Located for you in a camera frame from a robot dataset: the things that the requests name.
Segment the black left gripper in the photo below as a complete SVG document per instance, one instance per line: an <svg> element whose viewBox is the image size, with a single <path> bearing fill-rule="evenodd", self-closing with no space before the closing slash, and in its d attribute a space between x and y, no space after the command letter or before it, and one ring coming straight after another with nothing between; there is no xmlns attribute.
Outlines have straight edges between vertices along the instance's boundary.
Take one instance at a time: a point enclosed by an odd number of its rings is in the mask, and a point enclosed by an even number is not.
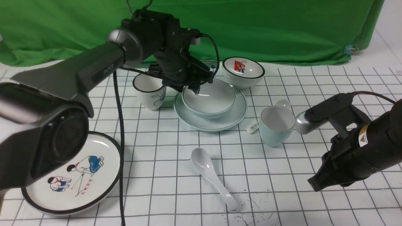
<svg viewBox="0 0 402 226"><path fill-rule="evenodd" d="M212 83L214 73L200 60L190 55L189 50L160 50L153 55L161 71L148 71L156 78L162 79L164 86L182 92L188 87L195 95L204 83Z"/></svg>

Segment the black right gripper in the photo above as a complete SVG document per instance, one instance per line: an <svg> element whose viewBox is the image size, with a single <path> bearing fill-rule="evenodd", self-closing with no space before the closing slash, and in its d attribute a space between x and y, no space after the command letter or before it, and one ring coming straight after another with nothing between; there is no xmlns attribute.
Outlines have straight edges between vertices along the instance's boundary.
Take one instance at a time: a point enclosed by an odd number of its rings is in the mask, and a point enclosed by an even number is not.
<svg viewBox="0 0 402 226"><path fill-rule="evenodd" d="M308 179L315 192L329 186L350 186L365 179L354 175L352 169L358 166L353 153L360 148L360 139L364 137L364 132L356 132L349 133L346 138L342 138L339 134L331 138L331 149L322 156L318 172Z"/></svg>

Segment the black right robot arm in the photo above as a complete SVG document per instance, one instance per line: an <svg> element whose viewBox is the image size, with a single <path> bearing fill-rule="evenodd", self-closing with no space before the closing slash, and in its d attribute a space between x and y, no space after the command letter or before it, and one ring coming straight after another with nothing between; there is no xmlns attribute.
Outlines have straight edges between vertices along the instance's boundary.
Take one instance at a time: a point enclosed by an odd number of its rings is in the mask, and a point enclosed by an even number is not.
<svg viewBox="0 0 402 226"><path fill-rule="evenodd" d="M401 100L373 121L352 105L326 121L338 134L331 138L319 170L308 179L314 191L347 187L401 163Z"/></svg>

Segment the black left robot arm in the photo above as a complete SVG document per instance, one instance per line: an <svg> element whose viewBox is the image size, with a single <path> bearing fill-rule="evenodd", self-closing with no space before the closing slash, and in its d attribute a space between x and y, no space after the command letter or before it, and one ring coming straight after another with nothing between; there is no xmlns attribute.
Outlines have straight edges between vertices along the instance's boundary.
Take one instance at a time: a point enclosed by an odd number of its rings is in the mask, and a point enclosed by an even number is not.
<svg viewBox="0 0 402 226"><path fill-rule="evenodd" d="M182 28L171 14L136 10L106 42L54 65L16 73L1 83L1 202L10 189L30 186L72 160L89 134L89 92L118 69L134 71L154 56L162 70L149 76L176 91L199 92L215 73L192 57L190 45L212 38Z"/></svg>

